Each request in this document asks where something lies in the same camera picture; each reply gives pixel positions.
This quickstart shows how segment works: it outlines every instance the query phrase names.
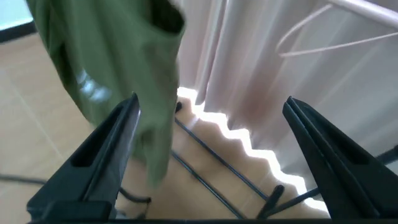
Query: beige curtain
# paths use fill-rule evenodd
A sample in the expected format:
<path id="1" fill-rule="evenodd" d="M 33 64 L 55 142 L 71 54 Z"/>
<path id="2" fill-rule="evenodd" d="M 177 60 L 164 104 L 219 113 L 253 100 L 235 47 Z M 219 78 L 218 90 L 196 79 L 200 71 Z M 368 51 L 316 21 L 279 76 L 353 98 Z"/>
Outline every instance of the beige curtain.
<path id="1" fill-rule="evenodd" d="M 398 11 L 398 1 L 374 1 Z M 287 174 L 316 187 L 282 116 L 288 96 L 307 102 L 376 156 L 398 143 L 398 38 L 281 58 L 279 39 L 324 6 L 315 0 L 180 0 L 187 30 L 179 52 L 181 86 L 196 104 L 247 128 L 253 149 L 273 150 Z M 333 8 L 292 36 L 281 51 L 309 50 L 396 32 Z M 398 172 L 398 166 L 391 169 Z"/>

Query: light under curtain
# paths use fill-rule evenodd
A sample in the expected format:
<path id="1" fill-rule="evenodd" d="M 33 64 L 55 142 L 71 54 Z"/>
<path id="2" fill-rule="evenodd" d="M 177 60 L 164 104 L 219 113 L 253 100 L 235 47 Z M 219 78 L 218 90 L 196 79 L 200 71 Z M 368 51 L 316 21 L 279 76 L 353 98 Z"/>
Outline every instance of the light under curtain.
<path id="1" fill-rule="evenodd" d="M 398 1 L 372 1 L 398 11 Z M 398 144 L 398 37 L 281 58 L 279 39 L 321 8 L 316 0 L 179 0 L 187 18 L 178 62 L 180 85 L 196 104 L 247 128 L 253 149 L 273 150 L 287 174 L 316 187 L 282 116 L 287 97 L 305 101 L 377 156 Z M 289 38 L 281 52 L 310 50 L 396 32 L 334 7 Z M 398 163 L 389 165 L 398 173 Z"/>

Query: tiled floor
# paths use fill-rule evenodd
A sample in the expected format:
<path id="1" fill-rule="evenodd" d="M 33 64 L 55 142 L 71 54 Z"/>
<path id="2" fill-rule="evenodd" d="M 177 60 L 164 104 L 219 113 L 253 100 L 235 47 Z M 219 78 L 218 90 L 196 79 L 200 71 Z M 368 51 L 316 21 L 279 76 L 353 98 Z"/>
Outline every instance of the tiled floor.
<path id="1" fill-rule="evenodd" d="M 195 121 L 188 99 L 178 117 Z M 80 114 L 63 89 L 57 73 L 37 35 L 0 46 L 0 173 L 48 179 L 80 143 L 92 127 Z M 264 159 L 248 157 L 238 140 L 223 137 L 217 125 L 197 120 L 193 132 L 270 194 L 280 182 L 272 176 Z M 249 187 L 212 158 L 187 133 L 174 127 L 173 148 L 197 172 L 226 196 L 246 216 L 255 217 L 264 204 Z M 136 195 L 150 195 L 149 218 L 234 218 L 199 181 L 171 159 L 169 170 L 158 189 L 146 187 L 145 167 L 129 161 L 123 187 Z M 291 185 L 279 203 L 293 198 Z M 28 199 L 37 186 L 0 182 L 0 223 L 26 223 Z M 123 197 L 117 207 L 133 216 L 144 209 Z M 296 205 L 273 218 L 324 218 L 325 212 L 304 204 Z"/>

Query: white string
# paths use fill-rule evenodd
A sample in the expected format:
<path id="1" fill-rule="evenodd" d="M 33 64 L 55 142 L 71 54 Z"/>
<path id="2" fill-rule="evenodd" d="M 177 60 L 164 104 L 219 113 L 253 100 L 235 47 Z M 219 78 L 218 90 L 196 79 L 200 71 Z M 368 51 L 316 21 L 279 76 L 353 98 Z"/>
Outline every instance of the white string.
<path id="1" fill-rule="evenodd" d="M 369 39 L 354 41 L 354 42 L 350 42 L 350 43 L 346 43 L 346 44 L 338 44 L 338 45 L 334 45 L 334 46 L 330 46 L 330 47 L 321 47 L 321 48 L 312 49 L 312 50 L 299 50 L 299 51 L 295 51 L 295 52 L 279 53 L 280 46 L 285 42 L 285 40 L 289 36 L 291 36 L 294 32 L 296 32 L 297 30 L 302 28 L 305 24 L 309 23 L 311 20 L 313 20 L 314 18 L 318 17 L 320 14 L 326 12 L 327 10 L 329 10 L 331 8 L 332 8 L 332 5 L 327 4 L 326 6 L 323 6 L 322 8 L 318 9 L 314 13 L 312 13 L 309 16 L 307 16 L 306 18 L 304 18 L 302 21 L 298 22 L 292 28 L 290 28 L 290 30 L 285 35 L 283 35 L 283 37 L 279 40 L 278 44 L 276 45 L 276 48 L 275 48 L 276 53 L 279 54 L 280 57 L 293 57 L 293 56 L 312 54 L 312 53 L 317 53 L 317 52 L 322 52 L 322 51 L 327 51 L 327 50 L 338 49 L 338 48 L 342 48 L 342 47 L 348 47 L 348 46 L 352 46 L 352 45 L 356 45 L 356 44 L 363 44 L 366 42 L 371 42 L 374 40 L 380 40 L 383 38 L 398 35 L 398 32 L 395 32 L 392 34 L 381 35 L 378 37 L 372 37 Z"/>

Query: green garment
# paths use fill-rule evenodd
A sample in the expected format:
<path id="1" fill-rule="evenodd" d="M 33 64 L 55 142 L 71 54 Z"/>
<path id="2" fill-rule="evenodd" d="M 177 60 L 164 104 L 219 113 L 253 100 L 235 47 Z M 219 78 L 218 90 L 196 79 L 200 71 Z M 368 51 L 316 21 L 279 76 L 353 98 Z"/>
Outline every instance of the green garment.
<path id="1" fill-rule="evenodd" d="M 136 93 L 133 156 L 156 186 L 167 171 L 177 100 L 181 14 L 166 0 L 27 0 L 63 86 L 99 125 Z"/>

